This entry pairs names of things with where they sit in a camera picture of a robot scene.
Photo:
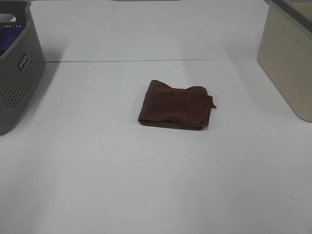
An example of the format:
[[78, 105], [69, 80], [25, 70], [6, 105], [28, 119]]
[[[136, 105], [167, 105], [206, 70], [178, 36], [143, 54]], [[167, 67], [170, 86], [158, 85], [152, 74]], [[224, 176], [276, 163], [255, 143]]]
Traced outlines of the brown towel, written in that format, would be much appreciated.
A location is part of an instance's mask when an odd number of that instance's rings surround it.
[[144, 126], [201, 131], [209, 125], [215, 108], [213, 97], [204, 87], [178, 89], [152, 80], [138, 121]]

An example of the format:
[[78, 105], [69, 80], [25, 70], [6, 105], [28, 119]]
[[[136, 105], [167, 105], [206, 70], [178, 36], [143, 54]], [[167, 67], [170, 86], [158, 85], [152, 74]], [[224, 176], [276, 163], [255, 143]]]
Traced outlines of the beige storage bin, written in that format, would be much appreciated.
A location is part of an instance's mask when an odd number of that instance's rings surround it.
[[312, 2], [272, 0], [257, 61], [294, 113], [312, 120]]

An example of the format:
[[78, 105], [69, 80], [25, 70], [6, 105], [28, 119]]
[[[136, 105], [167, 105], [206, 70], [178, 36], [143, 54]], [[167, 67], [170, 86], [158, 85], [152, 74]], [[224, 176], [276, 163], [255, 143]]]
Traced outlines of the purple cloth in basket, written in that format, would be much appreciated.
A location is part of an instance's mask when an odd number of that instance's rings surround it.
[[20, 27], [8, 27], [0, 30], [0, 55], [2, 55], [23, 31]]

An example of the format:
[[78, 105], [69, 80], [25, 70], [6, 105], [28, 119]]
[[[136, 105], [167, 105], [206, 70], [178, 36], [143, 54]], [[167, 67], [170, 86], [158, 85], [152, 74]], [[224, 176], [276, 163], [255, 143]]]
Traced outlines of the grey perforated laundry basket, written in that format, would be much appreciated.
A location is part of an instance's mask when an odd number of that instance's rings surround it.
[[0, 29], [20, 27], [23, 31], [0, 56], [0, 132], [17, 123], [41, 80], [45, 59], [28, 0], [2, 0], [0, 12], [15, 21], [1, 22]]

